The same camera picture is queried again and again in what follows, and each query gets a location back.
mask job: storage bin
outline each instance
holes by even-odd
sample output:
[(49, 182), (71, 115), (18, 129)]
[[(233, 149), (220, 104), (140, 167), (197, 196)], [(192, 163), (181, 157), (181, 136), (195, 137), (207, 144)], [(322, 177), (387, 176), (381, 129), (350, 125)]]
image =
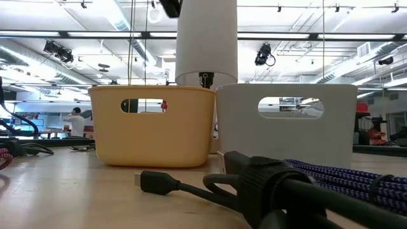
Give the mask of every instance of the storage bin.
[[(292, 111), (270, 113), (265, 117), (258, 110), (260, 100), (265, 97), (315, 97), (322, 102), (323, 113), (317, 118)], [(357, 87), (353, 85), (218, 87), (220, 150), (350, 168), (356, 97)]]
[[(215, 93), (198, 87), (89, 89), (96, 154), (109, 165), (194, 167), (209, 154)], [(164, 113), (125, 113), (125, 99), (163, 99)]]

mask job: blue braided cable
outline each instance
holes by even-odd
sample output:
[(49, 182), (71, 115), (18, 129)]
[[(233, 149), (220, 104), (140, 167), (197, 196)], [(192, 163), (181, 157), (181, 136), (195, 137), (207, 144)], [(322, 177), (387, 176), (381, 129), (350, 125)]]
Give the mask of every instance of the blue braided cable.
[[(291, 166), (312, 176), (321, 188), (332, 190), (365, 202), (371, 202), (369, 191), (379, 174), (342, 169), (321, 165), (312, 165), (297, 160), (285, 160)], [(380, 181), (374, 197), (375, 204), (388, 211), (407, 216), (407, 179), (392, 177)]]

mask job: table surface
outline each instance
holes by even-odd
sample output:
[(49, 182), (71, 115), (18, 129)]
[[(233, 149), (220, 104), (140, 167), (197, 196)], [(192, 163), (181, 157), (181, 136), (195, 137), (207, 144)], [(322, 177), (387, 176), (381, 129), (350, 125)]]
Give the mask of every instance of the table surface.
[[(352, 167), (400, 176), (407, 158), (355, 153)], [(250, 228), (239, 213), (189, 193), (143, 193), (134, 186), (134, 173), (142, 170), (103, 165), (94, 151), (67, 148), (16, 158), (0, 171), (0, 228)], [(218, 167), (211, 155), (193, 169), (150, 170), (203, 188), (203, 176), (217, 173)], [(361, 228), (331, 212), (328, 218), (345, 228)]]

